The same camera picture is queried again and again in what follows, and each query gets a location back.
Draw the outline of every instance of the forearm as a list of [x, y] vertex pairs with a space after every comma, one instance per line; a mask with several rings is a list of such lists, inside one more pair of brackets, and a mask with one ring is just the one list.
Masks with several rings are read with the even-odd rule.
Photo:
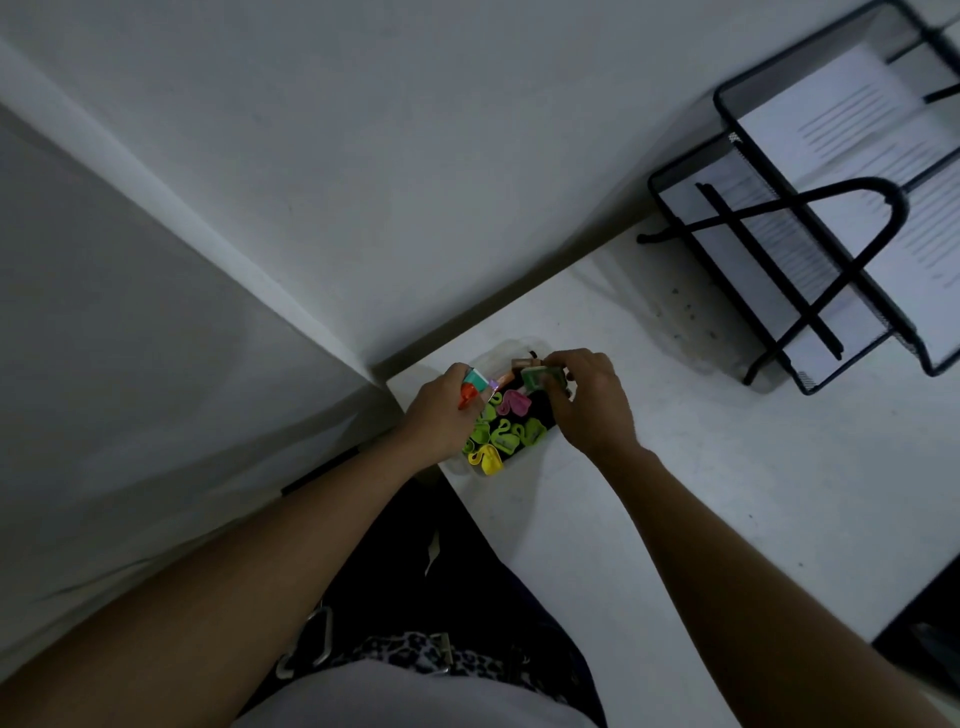
[[743, 725], [944, 725], [853, 632], [653, 453], [597, 466], [623, 501], [697, 650]]
[[387, 440], [202, 546], [0, 686], [5, 724], [229, 724], [415, 469]]

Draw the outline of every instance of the paper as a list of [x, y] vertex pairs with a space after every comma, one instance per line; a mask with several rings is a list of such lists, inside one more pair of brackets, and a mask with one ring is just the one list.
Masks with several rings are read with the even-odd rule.
[[[960, 137], [869, 48], [857, 46], [740, 120], [799, 190], [854, 177], [904, 184]], [[960, 166], [910, 195], [903, 231], [867, 273], [914, 323], [934, 363], [960, 348]], [[875, 193], [811, 206], [851, 255], [889, 220]]]
[[[661, 194], [674, 213], [688, 224], [716, 214], [696, 187], [697, 182], [712, 184], [732, 209], [775, 199], [753, 167], [737, 152], [731, 152]], [[784, 210], [761, 215], [744, 220], [744, 225], [809, 302], [836, 278], [836, 268], [793, 213]], [[694, 234], [774, 338], [780, 338], [797, 322], [800, 313], [730, 228], [718, 226]], [[784, 350], [801, 378], [815, 384], [825, 381], [886, 331], [849, 286], [827, 305], [820, 317], [844, 345], [842, 360], [837, 361], [810, 328], [801, 331]]]

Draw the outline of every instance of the black mesh desk organizer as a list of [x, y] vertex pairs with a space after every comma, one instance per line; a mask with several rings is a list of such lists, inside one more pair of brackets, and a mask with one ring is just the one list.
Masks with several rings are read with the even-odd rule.
[[[766, 347], [764, 353], [750, 366], [743, 379], [743, 383], [748, 386], [754, 382], [760, 369], [776, 359], [793, 377], [804, 394], [814, 394], [891, 336], [897, 337], [920, 359], [924, 372], [929, 376], [942, 374], [960, 358], [960, 349], [957, 349], [942, 361], [931, 361], [917, 328], [864, 270], [897, 236], [906, 223], [910, 213], [909, 193], [960, 159], [960, 148], [939, 159], [922, 174], [903, 185], [878, 177], [868, 177], [798, 193], [738, 122], [738, 119], [746, 113], [761, 106], [844, 51], [864, 42], [877, 51], [881, 58], [886, 59], [887, 63], [893, 63], [906, 54], [924, 47], [932, 51], [939, 62], [952, 72], [958, 83], [925, 94], [924, 100], [928, 104], [942, 102], [960, 93], [960, 54], [944, 37], [942, 31], [927, 26], [901, 0], [875, 0], [820, 33], [721, 85], [713, 95], [713, 103], [726, 131], [683, 157], [670, 162], [650, 178], [650, 192], [670, 227], [654, 235], [641, 235], [637, 242], [649, 244], [681, 238], [701, 264], [707, 268], [717, 285], [732, 300], [734, 306]], [[698, 170], [728, 154], [732, 149], [756, 170], [774, 193], [775, 199], [761, 205], [732, 210], [712, 185], [698, 183], [697, 188], [716, 210], [716, 215], [691, 225], [685, 224], [670, 209], [660, 195], [661, 192], [688, 179]], [[846, 247], [810, 209], [809, 204], [858, 190], [868, 190], [881, 195], [889, 207], [890, 219], [873, 242], [859, 255], [851, 256]], [[813, 240], [826, 252], [836, 269], [836, 278], [814, 301], [809, 301], [797, 290], [743, 224], [745, 219], [777, 210], [790, 210]], [[743, 301], [693, 234], [696, 231], [722, 225], [729, 226], [763, 272], [796, 308], [798, 313], [796, 322], [779, 338], [775, 338], [760, 322], [756, 312]], [[853, 288], [886, 328], [872, 344], [859, 352], [844, 352], [843, 344], [820, 316], [826, 306], [848, 286]], [[805, 328], [811, 328], [838, 361], [843, 360], [846, 355], [849, 356], [837, 371], [820, 382], [814, 382], [802, 373], [798, 373], [784, 352], [786, 346]]]

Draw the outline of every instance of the white wall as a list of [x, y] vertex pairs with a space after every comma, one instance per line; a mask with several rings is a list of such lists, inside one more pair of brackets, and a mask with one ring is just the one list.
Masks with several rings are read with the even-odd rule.
[[635, 201], [693, 100], [859, 4], [35, 0], [0, 33], [375, 364]]
[[0, 342], [0, 678], [36, 630], [396, 416], [1, 109]]

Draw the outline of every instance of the white shirt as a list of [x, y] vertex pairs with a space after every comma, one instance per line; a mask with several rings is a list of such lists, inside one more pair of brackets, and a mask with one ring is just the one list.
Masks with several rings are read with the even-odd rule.
[[482, 677], [420, 675], [373, 660], [335, 667], [288, 685], [234, 728], [596, 728], [579, 711]]

